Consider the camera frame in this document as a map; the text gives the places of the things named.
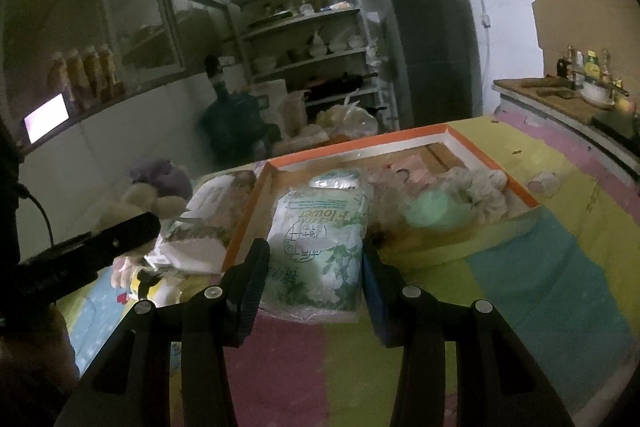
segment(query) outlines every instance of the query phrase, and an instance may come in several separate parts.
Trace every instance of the purple stuffed toy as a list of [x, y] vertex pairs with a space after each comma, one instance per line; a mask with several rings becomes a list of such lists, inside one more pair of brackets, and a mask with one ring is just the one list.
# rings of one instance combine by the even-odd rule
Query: purple stuffed toy
[[169, 160], [140, 160], [129, 171], [131, 183], [147, 183], [158, 190], [158, 197], [180, 196], [189, 201], [193, 188], [187, 174], [174, 167]]

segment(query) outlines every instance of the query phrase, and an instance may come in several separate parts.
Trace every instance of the wire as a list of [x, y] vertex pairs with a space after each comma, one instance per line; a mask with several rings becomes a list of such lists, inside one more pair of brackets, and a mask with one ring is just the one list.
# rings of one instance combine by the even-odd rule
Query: wire
[[53, 248], [55, 246], [55, 243], [53, 242], [53, 232], [51, 230], [51, 223], [49, 222], [49, 216], [47, 216], [47, 213], [44, 211], [44, 208], [42, 207], [40, 202], [35, 198], [35, 196], [33, 196], [33, 194], [29, 192], [29, 189], [27, 187], [25, 187], [21, 183], [18, 183], [16, 188], [18, 192], [18, 197], [22, 198], [23, 200], [33, 201], [33, 203], [37, 206], [38, 210], [42, 214], [42, 217], [44, 217], [44, 222], [47, 224], [47, 232], [49, 232], [49, 242], [51, 244], [51, 248]]

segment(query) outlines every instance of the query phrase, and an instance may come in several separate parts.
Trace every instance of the brown cardboard sheet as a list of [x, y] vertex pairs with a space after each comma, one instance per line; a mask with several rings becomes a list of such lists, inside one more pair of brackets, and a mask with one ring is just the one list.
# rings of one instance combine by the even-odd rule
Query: brown cardboard sheet
[[611, 70], [626, 89], [640, 94], [640, 6], [636, 0], [535, 0], [533, 14], [545, 74], [556, 74], [556, 62], [572, 44], [586, 54], [603, 48]]

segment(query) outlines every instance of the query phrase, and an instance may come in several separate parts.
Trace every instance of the wooden cutting board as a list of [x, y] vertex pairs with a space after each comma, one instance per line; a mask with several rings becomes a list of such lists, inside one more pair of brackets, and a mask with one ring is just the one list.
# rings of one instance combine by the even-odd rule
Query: wooden cutting board
[[537, 94], [537, 90], [540, 89], [540, 87], [523, 86], [523, 84], [532, 84], [532, 81], [534, 80], [544, 81], [548, 79], [520, 78], [517, 80], [494, 80], [494, 84], [498, 87], [501, 87], [502, 89], [508, 89], [510, 91], [521, 94], [522, 96], [526, 96], [531, 100], [540, 102], [541, 104], [546, 105], [546, 107], [555, 109], [565, 116], [573, 118], [574, 120], [577, 120], [584, 125], [590, 125], [593, 117], [596, 114], [602, 112], [601, 109], [593, 107], [593, 105], [585, 102], [581, 96], [572, 98], [571, 100], [565, 100], [564, 98], [560, 98], [559, 96], [539, 96]]

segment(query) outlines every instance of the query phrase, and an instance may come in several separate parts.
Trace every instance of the window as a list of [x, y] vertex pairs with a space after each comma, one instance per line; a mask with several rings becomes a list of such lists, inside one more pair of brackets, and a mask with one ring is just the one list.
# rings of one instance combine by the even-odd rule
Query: window
[[[5, 96], [9, 122], [28, 114], [57, 95], [47, 86], [51, 56], [108, 42], [100, 18], [100, 0], [2, 0], [2, 47]], [[12, 131], [20, 134], [21, 124]]]
[[127, 90], [180, 71], [162, 0], [108, 0]]
[[225, 11], [193, 0], [174, 0], [175, 17], [186, 65], [204, 71], [204, 57], [233, 55], [238, 58]]

